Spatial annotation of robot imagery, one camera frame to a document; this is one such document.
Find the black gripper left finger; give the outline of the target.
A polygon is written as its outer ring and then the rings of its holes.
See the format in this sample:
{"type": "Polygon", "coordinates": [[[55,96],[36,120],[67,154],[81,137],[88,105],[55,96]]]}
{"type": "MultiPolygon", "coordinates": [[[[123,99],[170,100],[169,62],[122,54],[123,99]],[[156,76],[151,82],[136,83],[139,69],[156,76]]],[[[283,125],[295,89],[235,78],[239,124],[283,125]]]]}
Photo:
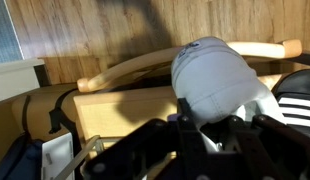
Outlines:
{"type": "Polygon", "coordinates": [[[166,120],[151,119],[90,160],[86,180],[141,180],[169,153],[177,158],[164,168],[158,180],[207,180],[207,151],[196,129],[187,100],[178,100],[178,112],[166,120]]]}

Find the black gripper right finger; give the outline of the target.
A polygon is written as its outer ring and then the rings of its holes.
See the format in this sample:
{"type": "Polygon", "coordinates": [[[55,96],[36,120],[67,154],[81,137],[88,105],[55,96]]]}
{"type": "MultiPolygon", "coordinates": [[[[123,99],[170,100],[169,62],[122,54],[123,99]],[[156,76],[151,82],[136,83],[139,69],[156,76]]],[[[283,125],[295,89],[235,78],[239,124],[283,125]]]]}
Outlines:
{"type": "Polygon", "coordinates": [[[226,122],[227,146],[243,157],[252,180],[310,180],[309,136],[267,115],[226,122]]]}

